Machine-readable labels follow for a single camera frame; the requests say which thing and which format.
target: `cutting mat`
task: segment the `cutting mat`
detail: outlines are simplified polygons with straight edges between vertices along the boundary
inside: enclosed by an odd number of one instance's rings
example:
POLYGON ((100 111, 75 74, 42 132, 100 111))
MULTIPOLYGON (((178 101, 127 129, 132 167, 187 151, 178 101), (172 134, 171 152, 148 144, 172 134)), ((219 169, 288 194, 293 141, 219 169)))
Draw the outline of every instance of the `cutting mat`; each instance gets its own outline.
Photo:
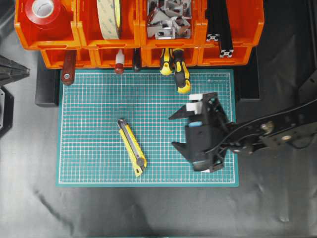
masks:
MULTIPOLYGON (((232 70, 191 70, 192 93, 218 92, 235 121, 232 70)), ((238 186, 237 158, 227 153, 225 168, 210 174, 191 165, 170 144, 185 142, 185 119, 168 117, 188 102, 173 76, 77 70, 75 83, 61 87, 56 185, 58 186, 238 186), (148 160, 136 178, 117 120, 130 124, 148 160)))

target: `black cable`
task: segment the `black cable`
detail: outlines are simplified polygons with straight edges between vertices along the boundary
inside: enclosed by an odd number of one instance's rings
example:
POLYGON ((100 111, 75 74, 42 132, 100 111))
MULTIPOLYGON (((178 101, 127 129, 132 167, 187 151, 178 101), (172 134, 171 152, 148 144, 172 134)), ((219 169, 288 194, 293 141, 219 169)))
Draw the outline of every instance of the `black cable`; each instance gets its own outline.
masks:
POLYGON ((254 120, 252 120, 252 121, 250 121, 250 122, 248 122, 248 123, 246 123, 246 124, 244 124, 244 125, 242 125, 242 126, 236 128, 236 129, 234 129, 232 132, 230 132, 228 135, 226 135, 226 136, 224 137, 224 139, 223 139, 221 142, 219 142, 216 146, 214 146, 212 149, 206 151, 205 153, 209 153, 209 152, 211 152, 211 151, 214 151, 214 150, 215 150, 216 148, 218 148, 223 142, 225 142, 226 139, 228 139, 232 134, 234 134, 236 131, 240 130, 241 128, 244 128, 244 127, 247 126, 247 125, 250 125, 250 124, 252 124, 252 123, 254 123, 254 122, 257 122, 257 121, 260 121, 260 120, 264 120, 264 119, 266 119, 266 118, 268 118, 268 117, 271 118, 271 117, 275 117, 275 116, 278 116, 278 115, 281 115, 281 114, 290 113, 290 112, 292 112, 292 111, 295 111, 295 110, 298 110, 298 109, 300 109, 300 108, 306 107, 306 106, 308 106, 308 105, 310 105, 310 104, 312 104, 312 103, 315 103, 316 101, 317 101, 317 99, 314 99, 314 100, 312 100, 312 101, 310 101, 310 102, 308 102, 308 103, 305 103, 305 104, 303 104, 303 105, 301 105, 301 106, 299 106, 299 107, 297 107, 297 108, 292 108, 292 109, 289 109, 289 110, 287 110, 287 111, 282 111, 282 112, 275 113, 275 114, 272 114, 272 115, 269 115, 269 116, 265 116, 265 117, 262 117, 262 118, 254 119, 254 120))

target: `screwdriver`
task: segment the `screwdriver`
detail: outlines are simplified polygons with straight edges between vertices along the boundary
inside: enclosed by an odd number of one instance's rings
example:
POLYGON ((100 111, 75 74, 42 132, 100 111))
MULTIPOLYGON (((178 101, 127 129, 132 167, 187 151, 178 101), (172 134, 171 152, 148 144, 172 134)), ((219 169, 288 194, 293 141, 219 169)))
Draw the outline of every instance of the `screwdriver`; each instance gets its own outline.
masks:
POLYGON ((141 48, 135 48, 133 51, 132 68, 134 72, 139 72, 142 68, 141 48))
POLYGON ((178 93, 186 94, 190 92, 190 74, 185 64, 184 50, 176 48, 173 50, 175 74, 174 80, 178 88, 178 93))
POLYGON ((164 48, 162 50, 162 55, 160 56, 160 73, 169 76, 173 73, 173 56, 172 56, 172 49, 164 48))

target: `yellow utility knife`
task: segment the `yellow utility knife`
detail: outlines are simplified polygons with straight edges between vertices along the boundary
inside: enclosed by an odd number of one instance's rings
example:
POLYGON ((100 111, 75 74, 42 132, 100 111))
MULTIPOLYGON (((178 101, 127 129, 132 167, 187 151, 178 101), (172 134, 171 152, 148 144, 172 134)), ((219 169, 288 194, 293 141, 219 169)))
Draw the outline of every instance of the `yellow utility knife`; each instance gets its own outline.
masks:
POLYGON ((139 146, 130 126, 124 119, 118 120, 119 133, 128 151, 135 176, 140 176, 147 166, 147 160, 139 146))

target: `tape roll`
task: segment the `tape roll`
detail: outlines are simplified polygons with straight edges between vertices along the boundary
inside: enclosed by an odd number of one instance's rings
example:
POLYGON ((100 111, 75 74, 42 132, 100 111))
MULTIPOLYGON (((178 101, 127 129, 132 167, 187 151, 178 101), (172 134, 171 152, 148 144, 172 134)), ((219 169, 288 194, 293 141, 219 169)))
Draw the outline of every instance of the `tape roll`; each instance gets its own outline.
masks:
POLYGON ((63 31, 70 25, 66 8, 60 0, 27 0, 25 13, 31 22, 43 30, 58 28, 63 31))
POLYGON ((105 40, 120 39, 121 0, 97 0, 100 30, 105 40))

